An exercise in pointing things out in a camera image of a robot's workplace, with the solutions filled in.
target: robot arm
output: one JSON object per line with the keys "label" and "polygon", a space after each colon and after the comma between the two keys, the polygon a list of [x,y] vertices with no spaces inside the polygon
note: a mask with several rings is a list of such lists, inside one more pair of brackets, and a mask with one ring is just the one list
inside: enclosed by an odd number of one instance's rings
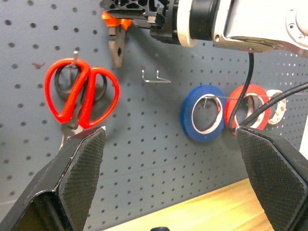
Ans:
{"label": "robot arm", "polygon": [[265,52],[286,50],[308,57],[307,0],[103,0],[111,16],[132,19],[165,43]]}

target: scissors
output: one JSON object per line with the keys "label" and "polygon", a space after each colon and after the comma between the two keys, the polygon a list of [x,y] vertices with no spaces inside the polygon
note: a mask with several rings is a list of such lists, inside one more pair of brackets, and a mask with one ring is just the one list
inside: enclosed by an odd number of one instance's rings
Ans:
{"label": "scissors", "polygon": [[[70,86],[71,89],[66,88],[65,91],[61,91],[61,89],[57,89],[56,82],[58,81],[56,81],[56,78],[59,77],[63,68],[72,64],[75,64],[78,69],[77,78],[73,86]],[[51,79],[55,72],[57,93],[62,100],[66,100],[61,112],[57,111],[51,99]],[[96,101],[102,98],[107,87],[107,85],[104,84],[102,93],[95,98],[96,76],[98,74],[102,75],[103,78],[107,77],[111,80],[115,88],[115,95],[108,110],[98,119],[90,121],[92,106]],[[62,124],[62,146],[68,138],[80,133],[83,129],[92,128],[100,124],[113,112],[120,97],[120,85],[116,77],[105,68],[93,67],[91,69],[90,65],[82,59],[65,58],[55,62],[47,71],[44,82],[44,93],[51,113],[55,119]]]}

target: blue tape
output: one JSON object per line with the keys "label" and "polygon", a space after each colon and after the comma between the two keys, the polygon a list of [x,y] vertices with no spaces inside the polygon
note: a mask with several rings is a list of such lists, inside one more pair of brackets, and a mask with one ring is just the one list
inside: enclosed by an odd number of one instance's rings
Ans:
{"label": "blue tape", "polygon": [[191,93],[188,95],[186,100],[184,101],[184,104],[182,106],[182,111],[181,111],[181,123],[184,132],[186,133],[187,136],[192,138],[195,141],[198,142],[209,142],[216,138],[217,136],[220,135],[221,131],[224,129],[225,123],[224,123],[224,109],[226,106],[226,99],[224,98],[219,98],[221,102],[221,110],[222,110],[222,117],[219,122],[219,125],[210,133],[208,134],[202,134],[200,131],[197,131],[194,126],[193,126],[193,121],[192,121],[192,114],[193,114],[193,108],[195,107],[196,102],[202,98],[204,95],[207,94],[212,94],[215,96],[222,96],[224,97],[225,94],[215,86],[210,86],[210,85],[203,85],[200,86],[194,90],[191,91]]}

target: wooden table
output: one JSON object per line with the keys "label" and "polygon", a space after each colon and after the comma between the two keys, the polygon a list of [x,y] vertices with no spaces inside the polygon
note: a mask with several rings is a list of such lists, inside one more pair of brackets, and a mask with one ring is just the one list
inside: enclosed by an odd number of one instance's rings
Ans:
{"label": "wooden table", "polygon": [[273,231],[249,180],[242,180],[107,231]]}

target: red tape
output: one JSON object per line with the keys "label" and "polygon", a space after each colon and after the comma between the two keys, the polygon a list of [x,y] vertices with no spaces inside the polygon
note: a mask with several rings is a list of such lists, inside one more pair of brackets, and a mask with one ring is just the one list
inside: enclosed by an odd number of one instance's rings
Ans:
{"label": "red tape", "polygon": [[[238,99],[242,93],[244,86],[240,86],[237,89],[234,90],[234,92],[231,93],[230,98],[236,98]],[[269,98],[266,96],[266,91],[261,88],[258,85],[251,84],[249,85],[246,93],[246,97],[250,95],[258,95],[257,98],[259,100],[259,104],[263,105],[269,101]],[[236,105],[237,100],[234,99],[228,99],[226,103],[226,109],[225,109],[225,123],[226,125],[229,123],[229,119],[231,116],[231,113]],[[251,128],[257,128],[259,130],[263,130],[265,126],[267,125],[268,121],[270,119],[270,108],[267,109],[264,113],[262,113],[257,121],[251,126]],[[235,128],[237,126],[237,120],[236,117],[234,118],[232,122],[232,127]]]}

